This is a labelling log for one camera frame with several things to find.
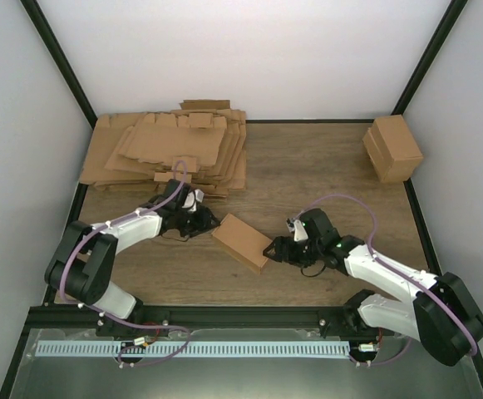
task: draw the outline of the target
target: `white wall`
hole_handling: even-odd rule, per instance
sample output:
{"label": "white wall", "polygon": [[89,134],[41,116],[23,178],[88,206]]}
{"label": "white wall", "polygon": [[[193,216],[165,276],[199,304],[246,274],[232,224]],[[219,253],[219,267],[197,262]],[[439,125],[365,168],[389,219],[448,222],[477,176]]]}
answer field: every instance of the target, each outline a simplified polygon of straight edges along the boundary
{"label": "white wall", "polygon": [[41,304],[89,130],[21,3],[0,0],[0,388]]}
{"label": "white wall", "polygon": [[41,0],[94,109],[229,98],[251,119],[388,114],[449,0]]}
{"label": "white wall", "polygon": [[468,2],[405,117],[426,156],[412,180],[441,267],[483,311],[483,2]]}

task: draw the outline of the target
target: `flattened cardboard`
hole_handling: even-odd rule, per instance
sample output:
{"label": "flattened cardboard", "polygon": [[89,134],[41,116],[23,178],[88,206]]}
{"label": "flattened cardboard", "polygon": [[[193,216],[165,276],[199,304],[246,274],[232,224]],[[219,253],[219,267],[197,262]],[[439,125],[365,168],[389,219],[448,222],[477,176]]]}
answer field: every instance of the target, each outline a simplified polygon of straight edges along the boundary
{"label": "flattened cardboard", "polygon": [[206,199],[210,198],[220,198],[225,199],[228,196],[228,188],[226,187],[217,187],[215,185],[202,185],[202,184],[195,184],[191,185],[194,189],[202,190],[203,193],[206,194]]}
{"label": "flattened cardboard", "polygon": [[189,114],[198,113],[198,112],[204,112],[205,114],[212,113],[212,114],[215,115],[217,113],[217,110],[203,109],[203,110],[171,110],[171,111],[169,111],[169,113],[171,113],[173,115],[177,115],[177,116],[188,116]]}
{"label": "flattened cardboard", "polygon": [[247,188],[247,150],[243,148],[235,164],[234,176],[228,183],[230,190],[245,190]]}
{"label": "flattened cardboard", "polygon": [[200,170],[200,166],[194,156],[174,156],[171,170],[175,170],[176,162],[179,160],[183,160],[185,162],[187,173],[197,173]]}
{"label": "flattened cardboard", "polygon": [[226,170],[232,157],[232,153],[230,152],[231,143],[234,139],[237,142],[237,137],[234,137],[234,134],[233,126],[229,123],[219,147],[217,162],[215,162],[215,165],[210,170],[206,171],[206,177],[224,177],[224,172],[221,174],[221,171]]}
{"label": "flattened cardboard", "polygon": [[180,115],[176,118],[178,127],[191,127],[190,126],[190,118],[187,115]]}
{"label": "flattened cardboard", "polygon": [[238,122],[230,122],[229,123],[229,129],[232,134],[232,138],[230,139],[229,147],[226,150],[226,155],[224,156],[225,162],[221,165],[221,168],[219,170],[218,174],[218,180],[223,180],[224,177],[227,175],[227,172],[229,171],[229,167],[232,163],[235,164],[237,161],[235,159],[235,150],[238,148],[238,143],[239,139],[241,137],[241,131],[239,129],[239,123]]}
{"label": "flattened cardboard", "polygon": [[[173,172],[156,172],[155,173],[155,182],[167,182],[171,179],[175,179],[178,181],[182,181],[182,177],[184,176],[183,173],[177,172],[175,176],[173,176]],[[191,175],[187,174],[185,176],[185,183],[191,183]]]}
{"label": "flattened cardboard", "polygon": [[128,147],[131,144],[132,140],[134,139],[134,136],[136,135],[136,130],[147,115],[147,112],[143,112],[138,119],[138,121],[134,124],[134,127],[132,128],[131,133],[128,135],[126,138],[125,142],[122,144],[120,149],[118,150],[119,155],[125,155],[126,152],[128,151]]}
{"label": "flattened cardboard", "polygon": [[214,127],[214,114],[204,112],[193,112],[188,115],[190,127],[205,128]]}
{"label": "flattened cardboard", "polygon": [[157,126],[176,127],[176,115],[165,113],[156,114],[155,124]]}
{"label": "flattened cardboard", "polygon": [[152,180],[147,181],[126,181],[110,183],[109,185],[97,185],[94,187],[99,191],[114,191],[114,192],[131,192],[131,191],[146,191],[153,194],[158,188],[158,183]]}
{"label": "flattened cardboard", "polygon": [[261,274],[269,261],[263,251],[272,241],[232,214],[227,214],[211,235],[224,251],[256,274]]}
{"label": "flattened cardboard", "polygon": [[240,125],[239,139],[235,145],[235,150],[234,150],[234,153],[232,154],[230,165],[228,166],[228,169],[224,174],[224,178],[221,180],[221,184],[229,182],[232,179],[232,176],[234,176],[235,164],[237,163],[239,155],[241,154],[241,150],[243,149],[244,141],[246,138],[247,138],[247,126]]}
{"label": "flattened cardboard", "polygon": [[149,131],[155,125],[156,115],[153,113],[147,114],[143,117],[140,123],[134,126],[134,129],[126,139],[125,144],[119,150],[119,154],[126,158],[137,160],[141,156],[141,150],[145,145],[146,135],[144,133]]}
{"label": "flattened cardboard", "polygon": [[135,137],[140,148],[134,148],[134,142],[129,148],[135,151],[133,154],[140,154],[140,161],[171,166],[173,157],[191,155],[197,158],[203,170],[215,165],[227,127],[226,118],[214,117],[214,127],[211,129],[159,126],[158,121],[158,116],[154,125],[144,121]]}
{"label": "flattened cardboard", "polygon": [[106,162],[125,133],[126,128],[131,126],[128,124],[136,123],[139,118],[140,114],[131,114],[131,116],[115,114],[99,117],[91,136],[90,146],[79,178],[81,183],[91,185],[103,181],[146,180],[149,178],[148,175],[143,173],[105,169]]}
{"label": "flattened cardboard", "polygon": [[230,108],[230,100],[184,100],[180,103],[183,110]]}
{"label": "flattened cardboard", "polygon": [[156,165],[138,162],[137,160],[131,160],[130,158],[126,158],[125,156],[119,154],[119,150],[126,142],[126,140],[128,140],[128,137],[133,130],[134,126],[125,129],[125,133],[123,133],[119,142],[117,143],[116,148],[111,153],[110,158],[108,158],[108,161],[105,164],[105,169],[144,173],[152,177],[154,176],[155,169],[157,167]]}

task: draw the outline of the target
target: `robotic arm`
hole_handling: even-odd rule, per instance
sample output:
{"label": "robotic arm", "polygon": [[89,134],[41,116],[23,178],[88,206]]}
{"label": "robotic arm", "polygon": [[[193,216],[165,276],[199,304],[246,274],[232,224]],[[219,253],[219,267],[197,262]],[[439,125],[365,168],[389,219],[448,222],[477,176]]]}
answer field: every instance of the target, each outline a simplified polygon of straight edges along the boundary
{"label": "robotic arm", "polygon": [[[171,197],[179,185],[180,182],[170,180],[162,195],[141,205],[135,210],[136,216],[125,222],[71,223],[47,267],[46,283],[59,289],[71,253],[93,229],[105,226],[82,247],[81,256],[73,260],[65,282],[65,294],[120,319],[138,318],[142,302],[111,281],[115,256],[143,239],[152,239],[170,229],[177,229],[180,236],[191,238],[219,226],[212,212],[201,204],[202,191],[193,190],[187,184],[156,212],[148,210]],[[465,284],[454,274],[436,276],[408,268],[376,251],[372,254],[372,249],[357,237],[340,236],[320,209],[311,209],[296,220],[288,220],[288,228],[293,236],[277,237],[264,250],[265,256],[298,266],[302,271],[323,261],[324,268],[334,268],[347,276],[373,283],[396,299],[384,298],[369,290],[354,295],[345,304],[350,310],[347,323],[354,328],[380,327],[405,334],[420,341],[435,359],[448,366],[455,365],[468,353],[471,345],[461,329],[437,303],[402,277],[405,275],[439,298],[476,342],[483,338],[483,314]],[[376,258],[400,275],[381,266]]]}
{"label": "robotic arm", "polygon": [[372,283],[396,300],[369,290],[354,295],[347,307],[355,328],[380,327],[420,341],[439,362],[453,366],[469,352],[471,345],[448,315],[415,284],[378,263],[389,264],[437,296],[463,323],[476,342],[483,338],[483,313],[460,278],[452,273],[436,276],[409,268],[376,251],[373,254],[357,237],[341,237],[320,209],[311,209],[296,220],[288,220],[293,237],[277,237],[264,255],[302,269],[324,262],[354,278]]}
{"label": "robotic arm", "polygon": [[[116,255],[143,239],[152,239],[170,229],[178,229],[180,236],[192,238],[219,226],[211,211],[203,206],[204,193],[184,184],[168,204],[156,212],[146,211],[175,192],[180,182],[169,180],[162,195],[153,197],[136,209],[135,218],[111,225],[95,235],[82,248],[83,259],[75,259],[66,280],[66,294],[81,303],[95,306],[104,312],[127,319],[139,299],[125,292],[111,280]],[[45,281],[59,289],[62,273],[71,252],[94,228],[103,224],[85,224],[80,221],[67,226],[47,270]]]}

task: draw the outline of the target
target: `black frame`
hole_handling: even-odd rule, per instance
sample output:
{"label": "black frame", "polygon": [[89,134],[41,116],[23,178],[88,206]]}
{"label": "black frame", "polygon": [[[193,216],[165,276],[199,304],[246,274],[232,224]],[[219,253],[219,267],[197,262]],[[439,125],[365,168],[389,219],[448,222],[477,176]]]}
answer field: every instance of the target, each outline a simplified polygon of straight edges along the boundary
{"label": "black frame", "polygon": [[[44,41],[47,50],[51,53],[62,76],[66,80],[73,96],[85,117],[93,128],[96,124],[96,113],[93,111],[81,84],[76,78],[69,61],[66,58],[56,36],[54,35],[47,19],[37,3],[37,0],[21,0],[27,14],[32,20],[40,37]],[[433,63],[442,44],[448,37],[455,25],[457,18],[464,9],[467,0],[451,0],[444,16],[437,26],[426,50],[416,65],[412,76],[400,96],[392,115],[403,114],[411,102],[416,90],[420,86],[429,67]],[[372,120],[252,120],[248,123],[370,123]],[[441,274],[441,268],[433,249],[431,237],[427,231],[426,223],[413,188],[413,183],[408,180],[404,183],[407,198],[411,206],[413,218],[419,233],[421,245],[426,256],[429,269],[436,274]],[[79,184],[67,218],[67,224],[78,219],[82,204],[86,198],[87,185]],[[79,309],[72,305],[56,305],[54,298],[56,290],[47,288],[44,304],[29,310],[27,320],[17,343],[16,351],[12,357],[8,373],[2,385],[0,398],[9,397],[17,374],[17,369],[22,358],[22,353],[27,344],[27,338],[32,328],[96,328],[98,315],[85,309]],[[364,334],[350,331],[343,326],[343,307],[155,307],[145,306],[146,314],[151,321],[161,322],[170,320],[172,324],[185,325],[188,328],[317,328],[323,335],[339,336],[346,340],[361,340],[372,337],[373,332]],[[483,357],[480,353],[473,357],[474,365],[483,388]]]}

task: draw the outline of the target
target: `wooden tabletop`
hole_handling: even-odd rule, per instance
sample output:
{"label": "wooden tabletop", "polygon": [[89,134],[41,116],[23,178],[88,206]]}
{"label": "wooden tabletop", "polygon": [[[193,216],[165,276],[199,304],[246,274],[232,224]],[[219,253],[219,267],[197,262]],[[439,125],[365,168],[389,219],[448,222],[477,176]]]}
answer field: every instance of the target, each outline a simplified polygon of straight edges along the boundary
{"label": "wooden tabletop", "polygon": [[[366,124],[249,124],[247,190],[207,201],[222,219],[235,214],[271,239],[288,235],[285,220],[329,193],[353,195],[377,215],[375,248],[413,268],[426,268],[403,184],[383,185],[362,145]],[[88,190],[81,220],[114,219],[151,197],[147,192]],[[320,206],[341,235],[362,239],[368,213],[346,199]],[[306,270],[317,271],[318,265]],[[369,284],[326,270],[305,278],[298,268],[269,261],[261,275],[231,258],[210,233],[186,243],[156,238],[117,255],[112,281],[149,304],[340,305]]]}

